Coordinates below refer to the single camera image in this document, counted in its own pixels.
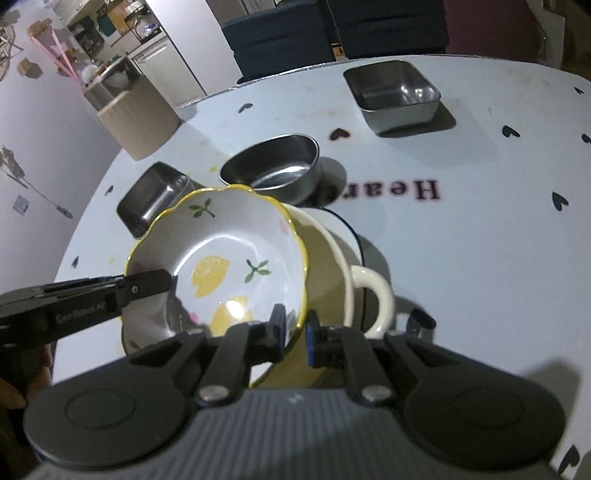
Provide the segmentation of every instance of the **green leaf print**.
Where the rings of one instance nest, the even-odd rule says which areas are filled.
[[[246,276],[246,278],[244,279],[244,283],[249,283],[255,276],[255,273],[258,273],[259,275],[271,275],[271,270],[267,270],[266,268],[263,268],[265,265],[267,265],[269,263],[268,260],[264,260],[261,263],[259,263],[259,265],[257,267],[254,267],[251,263],[250,260],[246,260],[246,263],[248,264],[248,266],[251,268],[251,272]]]
[[[203,207],[201,205],[189,205],[189,208],[191,210],[196,210],[195,214],[193,215],[193,218],[201,217],[201,214],[203,212],[207,212],[209,215],[212,216],[212,218],[215,218],[216,216],[207,209],[207,207],[209,207],[209,205],[211,205],[211,202],[212,202],[211,199],[205,200],[205,204]]]

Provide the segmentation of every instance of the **ceramic mug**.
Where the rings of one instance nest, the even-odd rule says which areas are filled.
[[[376,321],[365,332],[366,338],[381,338],[390,327],[395,300],[390,285],[373,270],[350,265],[334,237],[320,222],[299,208],[286,206],[295,230],[303,240],[309,257],[306,292],[308,308],[316,310],[321,325],[353,325],[354,292],[373,290],[379,301]],[[265,388],[294,388],[317,385],[327,369],[307,365],[306,336],[300,335],[284,360],[260,382]]]

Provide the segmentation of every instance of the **white wall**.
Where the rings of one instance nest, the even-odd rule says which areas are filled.
[[[69,210],[73,219],[0,171],[0,293],[53,281],[80,216],[120,150],[81,88],[58,75],[27,37],[35,20],[50,17],[55,29],[62,27],[40,3],[28,0],[14,7],[21,15],[14,25],[16,44],[25,51],[12,49],[14,58],[0,82],[0,147],[13,150],[25,179]],[[38,79],[18,74],[17,63],[24,57],[41,67]],[[12,210],[19,194],[30,202],[24,216]]]
[[[207,95],[236,86],[242,73],[206,0],[148,0],[148,5]]]

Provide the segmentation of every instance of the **mug handle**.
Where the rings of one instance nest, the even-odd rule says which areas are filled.
[[[378,317],[371,328],[364,333],[366,338],[382,338],[390,328],[396,311],[396,301],[392,289],[382,275],[371,268],[351,265],[353,288],[369,288],[378,298]]]

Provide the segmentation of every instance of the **dark blue chair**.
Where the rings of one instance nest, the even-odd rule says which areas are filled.
[[[240,17],[222,31],[242,71],[238,83],[335,60],[316,0]]]
[[[349,59],[443,53],[443,0],[327,0]]]

